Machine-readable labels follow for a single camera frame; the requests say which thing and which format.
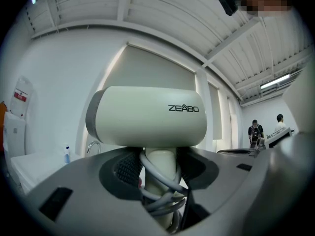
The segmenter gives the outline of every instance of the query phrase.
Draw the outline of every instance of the person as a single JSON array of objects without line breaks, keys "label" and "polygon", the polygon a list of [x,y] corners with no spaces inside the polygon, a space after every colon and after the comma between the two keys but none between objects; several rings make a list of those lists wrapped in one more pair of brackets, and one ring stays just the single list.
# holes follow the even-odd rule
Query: person
[{"label": "person", "polygon": [[286,128],[286,125],[284,124],[284,116],[282,114],[277,115],[277,121],[278,124],[275,127],[275,132],[277,132],[279,129]]},{"label": "person", "polygon": [[254,148],[256,145],[256,141],[259,138],[264,137],[264,129],[260,124],[258,124],[257,120],[252,121],[252,126],[248,128],[248,138],[250,140],[250,148]]}]

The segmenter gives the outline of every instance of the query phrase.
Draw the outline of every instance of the man in black shirt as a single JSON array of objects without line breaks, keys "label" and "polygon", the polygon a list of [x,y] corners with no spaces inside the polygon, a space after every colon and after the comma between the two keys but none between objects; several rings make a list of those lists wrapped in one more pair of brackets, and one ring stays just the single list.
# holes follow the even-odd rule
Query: man in black shirt
[{"label": "man in black shirt", "polygon": [[257,120],[252,121],[252,126],[248,128],[248,138],[250,140],[250,148],[254,148],[256,145],[256,141],[259,137],[264,137],[264,129],[260,124],[258,124]]}]

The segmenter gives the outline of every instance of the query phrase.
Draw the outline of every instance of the white column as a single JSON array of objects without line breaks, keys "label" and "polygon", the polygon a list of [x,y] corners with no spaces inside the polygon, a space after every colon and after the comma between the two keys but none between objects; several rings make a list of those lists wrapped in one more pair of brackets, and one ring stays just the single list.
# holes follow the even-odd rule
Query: white column
[{"label": "white column", "polygon": [[206,110],[207,116],[207,132],[205,138],[197,148],[213,151],[212,139],[213,139],[213,119],[212,119],[212,104],[209,91],[209,85],[207,80],[207,74],[203,68],[200,68],[196,72],[196,91],[200,95]]},{"label": "white column", "polygon": [[222,121],[222,139],[217,141],[217,151],[231,148],[231,119],[227,95],[222,88],[218,90],[218,93]]},{"label": "white column", "polygon": [[[176,150],[146,148],[146,157],[160,170],[160,173],[169,179],[176,175]],[[156,195],[163,195],[168,187],[153,177],[150,172],[145,171],[145,189]],[[173,213],[155,217],[155,220],[165,229],[169,228],[173,220]]]}]

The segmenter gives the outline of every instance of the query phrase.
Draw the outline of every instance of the black slot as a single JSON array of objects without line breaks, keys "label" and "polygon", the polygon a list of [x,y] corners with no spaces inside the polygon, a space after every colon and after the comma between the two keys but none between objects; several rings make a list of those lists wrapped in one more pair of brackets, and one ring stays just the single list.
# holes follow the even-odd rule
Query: black slot
[{"label": "black slot", "polygon": [[184,215],[181,221],[181,230],[185,230],[191,226],[194,226],[210,216],[210,213],[206,211],[201,205],[196,204],[192,193],[188,193],[186,207]]},{"label": "black slot", "polygon": [[39,209],[46,217],[55,221],[62,207],[72,194],[72,190],[64,187],[57,188]]},{"label": "black slot", "polygon": [[250,171],[252,169],[252,166],[244,164],[244,163],[241,163],[241,164],[239,164],[236,167],[239,168],[239,169],[242,169],[244,171]]}]

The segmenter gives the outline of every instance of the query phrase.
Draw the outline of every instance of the orange object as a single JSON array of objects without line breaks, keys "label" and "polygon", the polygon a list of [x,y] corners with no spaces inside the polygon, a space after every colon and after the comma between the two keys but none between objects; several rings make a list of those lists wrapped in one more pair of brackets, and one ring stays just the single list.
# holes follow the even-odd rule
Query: orange object
[{"label": "orange object", "polygon": [[7,111],[6,105],[4,102],[0,103],[0,152],[4,152],[3,148],[3,123],[4,123],[4,114]]}]

